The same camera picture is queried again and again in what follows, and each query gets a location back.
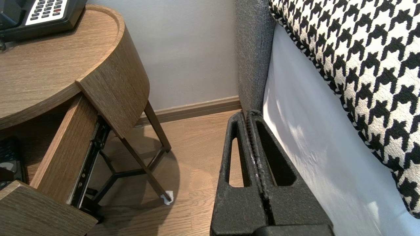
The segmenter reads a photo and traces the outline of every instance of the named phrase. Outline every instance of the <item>white wall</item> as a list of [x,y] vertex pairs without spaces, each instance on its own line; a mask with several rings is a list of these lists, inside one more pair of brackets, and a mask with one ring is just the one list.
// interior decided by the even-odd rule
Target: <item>white wall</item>
[[235,96],[234,0],[89,0],[123,17],[155,110]]

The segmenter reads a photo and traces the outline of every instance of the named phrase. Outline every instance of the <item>mattress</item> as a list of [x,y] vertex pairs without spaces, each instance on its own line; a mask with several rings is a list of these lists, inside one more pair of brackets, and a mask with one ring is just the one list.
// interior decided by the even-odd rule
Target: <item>mattress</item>
[[340,100],[280,25],[274,31],[263,115],[337,236],[419,235],[420,220],[407,212],[391,173],[364,145]]

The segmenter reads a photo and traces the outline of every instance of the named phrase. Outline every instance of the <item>table leg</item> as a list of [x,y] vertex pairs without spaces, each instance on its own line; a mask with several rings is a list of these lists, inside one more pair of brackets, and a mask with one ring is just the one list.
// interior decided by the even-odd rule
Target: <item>table leg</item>
[[162,143],[165,151],[169,152],[171,150],[171,144],[169,143],[168,138],[166,137],[165,132],[163,131],[162,126],[160,125],[159,120],[156,117],[156,114],[149,101],[147,101],[147,105],[144,109],[144,112],[146,113],[147,119],[149,120],[150,124],[155,130],[156,135]]
[[140,166],[143,168],[143,170],[146,172],[146,174],[149,176],[150,179],[150,185],[152,185],[152,188],[155,190],[156,193],[159,195],[163,194],[168,201],[171,201],[171,197],[165,192],[165,190],[162,188],[162,186],[159,184],[159,182],[156,180],[156,178],[153,176],[152,172],[149,170],[149,168],[146,166],[146,164],[142,161],[137,151],[129,144],[129,142],[125,138],[120,138],[121,142],[126,146],[127,150],[131,153],[131,155],[136,159],[136,161],[140,164]]

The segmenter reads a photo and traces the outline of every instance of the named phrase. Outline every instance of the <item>upholstered headboard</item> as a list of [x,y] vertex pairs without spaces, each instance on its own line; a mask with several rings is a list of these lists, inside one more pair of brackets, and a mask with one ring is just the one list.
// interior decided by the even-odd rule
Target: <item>upholstered headboard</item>
[[275,23],[268,0],[236,0],[236,58],[244,110],[262,110]]

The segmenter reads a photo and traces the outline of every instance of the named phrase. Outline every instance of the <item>black and white pillow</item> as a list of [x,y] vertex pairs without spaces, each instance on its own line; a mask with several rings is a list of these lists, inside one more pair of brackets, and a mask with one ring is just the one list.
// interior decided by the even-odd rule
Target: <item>black and white pillow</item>
[[420,0],[270,0],[420,218]]

